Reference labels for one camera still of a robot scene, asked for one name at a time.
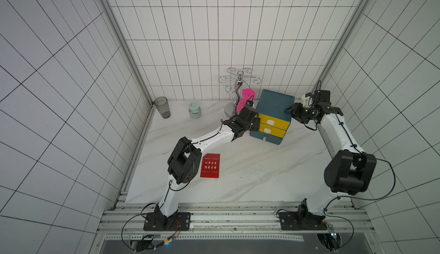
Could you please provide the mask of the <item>yellow top drawer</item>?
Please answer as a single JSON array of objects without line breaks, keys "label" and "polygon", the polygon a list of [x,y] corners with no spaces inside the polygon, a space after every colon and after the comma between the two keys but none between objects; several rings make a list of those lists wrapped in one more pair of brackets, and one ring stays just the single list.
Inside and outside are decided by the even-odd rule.
[{"label": "yellow top drawer", "polygon": [[261,124],[265,124],[282,130],[287,130],[291,124],[291,121],[285,121],[283,119],[278,119],[273,116],[268,116],[264,114],[260,114],[259,118]]}]

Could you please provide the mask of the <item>yellow drawer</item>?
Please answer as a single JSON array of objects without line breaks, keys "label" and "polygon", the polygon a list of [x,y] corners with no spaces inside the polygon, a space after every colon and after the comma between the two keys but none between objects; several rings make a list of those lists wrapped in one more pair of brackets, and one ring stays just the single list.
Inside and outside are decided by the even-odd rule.
[{"label": "yellow drawer", "polygon": [[269,134],[278,138],[284,138],[285,134],[286,134],[286,130],[283,129],[279,129],[267,124],[260,124],[260,132],[265,133],[265,134]]},{"label": "yellow drawer", "polygon": [[285,121],[283,119],[278,119],[273,116],[268,116],[264,114],[260,114],[259,118],[261,124],[265,124],[282,130],[287,130],[291,124],[291,121]]}]

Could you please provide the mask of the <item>red postcard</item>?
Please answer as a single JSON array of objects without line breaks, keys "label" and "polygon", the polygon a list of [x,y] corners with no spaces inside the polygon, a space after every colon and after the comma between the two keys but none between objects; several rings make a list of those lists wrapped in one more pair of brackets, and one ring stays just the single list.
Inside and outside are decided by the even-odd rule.
[{"label": "red postcard", "polygon": [[220,177],[220,154],[206,154],[202,159],[201,178]]}]

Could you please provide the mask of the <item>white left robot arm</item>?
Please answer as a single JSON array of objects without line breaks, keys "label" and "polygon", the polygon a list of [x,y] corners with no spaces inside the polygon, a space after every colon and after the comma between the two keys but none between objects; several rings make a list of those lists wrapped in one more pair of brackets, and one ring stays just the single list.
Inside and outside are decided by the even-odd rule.
[{"label": "white left robot arm", "polygon": [[217,129],[208,134],[194,139],[182,137],[168,158],[167,189],[155,211],[165,219],[174,215],[178,211],[176,195],[196,177],[204,155],[259,127],[259,113],[246,105],[239,114],[222,121]]}]

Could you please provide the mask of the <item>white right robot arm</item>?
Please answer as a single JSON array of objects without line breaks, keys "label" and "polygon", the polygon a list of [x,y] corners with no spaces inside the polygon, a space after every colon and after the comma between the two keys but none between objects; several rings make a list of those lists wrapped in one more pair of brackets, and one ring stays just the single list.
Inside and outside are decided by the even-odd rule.
[{"label": "white right robot arm", "polygon": [[324,170],[324,185],[312,197],[304,199],[296,212],[298,222],[312,221],[317,225],[325,219],[325,212],[341,199],[368,189],[377,159],[365,153],[354,140],[339,107],[329,102],[316,102],[310,107],[294,103],[285,112],[302,124],[314,121],[330,141],[332,160]]}]

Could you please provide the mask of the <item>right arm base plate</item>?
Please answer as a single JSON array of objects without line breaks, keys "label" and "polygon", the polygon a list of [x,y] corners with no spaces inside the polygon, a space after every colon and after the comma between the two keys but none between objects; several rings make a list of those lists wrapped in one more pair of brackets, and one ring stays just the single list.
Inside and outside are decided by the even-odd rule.
[{"label": "right arm base plate", "polygon": [[277,211],[276,217],[283,231],[325,231],[325,216],[313,215],[309,212]]}]

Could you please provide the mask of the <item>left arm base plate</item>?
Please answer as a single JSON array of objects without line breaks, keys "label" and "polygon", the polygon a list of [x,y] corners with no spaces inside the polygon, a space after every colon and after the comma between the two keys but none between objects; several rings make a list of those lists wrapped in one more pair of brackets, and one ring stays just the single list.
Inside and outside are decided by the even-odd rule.
[{"label": "left arm base plate", "polygon": [[148,213],[144,222],[144,231],[188,231],[190,229],[191,213],[176,212],[170,217],[161,211]]}]

